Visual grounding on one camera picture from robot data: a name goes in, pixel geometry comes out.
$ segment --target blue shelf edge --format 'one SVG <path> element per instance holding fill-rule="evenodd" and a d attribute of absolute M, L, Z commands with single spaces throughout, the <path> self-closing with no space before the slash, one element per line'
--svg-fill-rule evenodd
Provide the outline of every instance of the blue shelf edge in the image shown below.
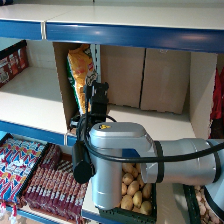
<path fill-rule="evenodd" d="M 41 22 L 0 20 L 0 37 L 42 40 Z"/>
<path fill-rule="evenodd" d="M 67 135 L 67 146 L 73 146 L 76 143 L 77 138 L 75 136 Z"/>
<path fill-rule="evenodd" d="M 49 41 L 224 53 L 224 30 L 46 23 Z"/>
<path fill-rule="evenodd" d="M 105 219 L 105 218 L 101 217 L 100 215 L 94 214 L 92 212 L 87 212 L 85 210 L 81 211 L 81 215 L 82 215 L 83 218 L 94 220 L 94 221 L 99 222 L 99 223 L 121 224 L 120 222 L 116 222 L 116 221 L 113 221 L 113 220 L 110 220 L 110 219 Z"/>
<path fill-rule="evenodd" d="M 12 212 L 12 207 L 10 206 L 6 206 L 6 210 L 8 212 Z M 54 222 L 54 221 L 51 221 L 49 219 L 46 219 L 46 218 L 42 218 L 38 215 L 34 215 L 32 213 L 29 213 L 29 212 L 25 212 L 23 210 L 20 210 L 20 209 L 17 209 L 17 214 L 22 216 L 22 217 L 25 217 L 25 218 L 28 218 L 28 219 L 32 219 L 34 221 L 37 221 L 37 222 L 40 222 L 40 223 L 45 223 L 45 224 L 58 224 L 58 222 Z"/>
<path fill-rule="evenodd" d="M 58 145 L 64 145 L 63 134 L 26 127 L 23 125 L 13 124 L 5 121 L 0 121 L 0 130 L 11 134 L 22 135 L 50 143 L 55 143 Z"/>

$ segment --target top shelf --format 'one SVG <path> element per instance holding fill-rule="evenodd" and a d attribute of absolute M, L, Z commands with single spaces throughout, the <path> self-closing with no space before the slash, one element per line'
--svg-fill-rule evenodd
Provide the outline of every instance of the top shelf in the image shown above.
<path fill-rule="evenodd" d="M 38 32 L 50 41 L 223 53 L 223 10 L 223 3 L 15 4 L 0 8 L 0 23 L 11 24 L 0 36 L 13 37 L 10 27 L 22 23 L 15 35 L 33 39 L 28 26 L 42 23 Z"/>

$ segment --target robotic arm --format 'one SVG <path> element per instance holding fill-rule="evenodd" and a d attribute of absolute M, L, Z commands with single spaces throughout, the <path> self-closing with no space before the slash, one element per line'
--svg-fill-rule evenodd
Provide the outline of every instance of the robotic arm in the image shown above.
<path fill-rule="evenodd" d="M 141 163 L 141 175 L 145 183 L 206 185 L 205 196 L 210 207 L 224 220 L 224 200 L 221 192 L 224 189 L 223 141 L 203 139 L 153 141 L 144 127 L 139 124 L 102 122 L 106 118 L 105 102 L 107 101 L 104 99 L 106 91 L 98 91 L 94 85 L 93 88 L 90 97 L 96 101 L 92 101 L 91 105 L 98 103 L 98 116 L 91 110 L 90 114 L 85 115 L 85 126 L 78 127 L 78 133 L 80 138 L 83 138 L 85 146 L 83 144 L 82 149 L 73 148 L 73 164 L 74 176 L 78 182 L 79 180 L 86 182 L 92 177 L 95 206 L 109 210 L 120 202 L 121 162 L 136 162 Z M 99 114 L 100 101 L 104 102 L 102 103 L 104 114 Z M 130 152 L 135 150 L 139 157 L 122 158 L 122 149 Z M 78 172 L 83 169 L 87 171 L 84 179 L 83 172 L 82 177 Z"/>

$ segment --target potato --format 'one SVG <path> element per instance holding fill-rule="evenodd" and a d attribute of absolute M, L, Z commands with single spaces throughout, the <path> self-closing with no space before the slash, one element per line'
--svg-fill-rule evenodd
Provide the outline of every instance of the potato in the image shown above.
<path fill-rule="evenodd" d="M 143 188 L 145 186 L 145 183 L 142 180 L 142 175 L 141 174 L 138 175 L 137 181 L 138 181 L 138 183 L 140 185 L 140 188 Z"/>
<path fill-rule="evenodd" d="M 139 190 L 139 183 L 138 181 L 133 181 L 127 190 L 127 194 L 133 196 Z"/>
<path fill-rule="evenodd" d="M 122 183 L 121 194 L 125 195 L 126 193 L 127 193 L 127 186 L 124 183 Z"/>
<path fill-rule="evenodd" d="M 134 180 L 134 177 L 130 174 L 130 173 L 126 173 L 123 178 L 122 181 L 126 184 L 129 185 L 132 183 L 132 181 Z"/>
<path fill-rule="evenodd" d="M 132 173 L 133 166 L 130 163 L 122 163 L 122 169 L 125 173 Z"/>
<path fill-rule="evenodd" d="M 133 211 L 133 212 L 140 213 L 140 209 L 139 209 L 139 208 L 136 208 L 135 206 L 134 206 L 134 208 L 132 209 L 132 211 Z"/>
<path fill-rule="evenodd" d="M 144 201 L 140 208 L 140 212 L 144 215 L 150 215 L 152 213 L 152 204 L 149 201 Z"/>
<path fill-rule="evenodd" d="M 142 192 L 141 191 L 137 191 L 135 193 L 135 195 L 133 197 L 133 204 L 137 208 L 141 208 L 141 204 L 142 204 Z"/>
<path fill-rule="evenodd" d="M 121 201 L 119 202 L 119 204 L 117 206 L 115 206 L 116 208 L 120 208 L 121 207 Z"/>
<path fill-rule="evenodd" d="M 136 169 L 138 170 L 138 173 L 141 173 L 141 165 L 140 165 L 140 163 L 136 163 Z"/>
<path fill-rule="evenodd" d="M 152 184 L 146 184 L 142 190 L 142 197 L 145 199 L 149 199 L 152 191 Z"/>
<path fill-rule="evenodd" d="M 133 201 L 130 195 L 125 195 L 121 200 L 121 208 L 126 210 L 132 210 Z"/>
<path fill-rule="evenodd" d="M 138 170 L 135 168 L 135 167 L 133 167 L 133 170 L 132 170 L 132 176 L 134 177 L 134 178 L 137 178 L 137 176 L 138 176 Z"/>

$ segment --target yellow snack bag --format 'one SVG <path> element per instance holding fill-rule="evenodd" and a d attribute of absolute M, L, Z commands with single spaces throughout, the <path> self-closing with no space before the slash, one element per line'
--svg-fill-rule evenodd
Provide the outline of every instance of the yellow snack bag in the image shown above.
<path fill-rule="evenodd" d="M 96 80 L 97 73 L 94 69 L 92 54 L 89 44 L 82 44 L 80 48 L 69 50 L 68 64 L 71 74 L 68 74 L 69 81 L 74 88 L 76 101 L 80 114 L 85 113 L 84 85 L 92 85 Z"/>

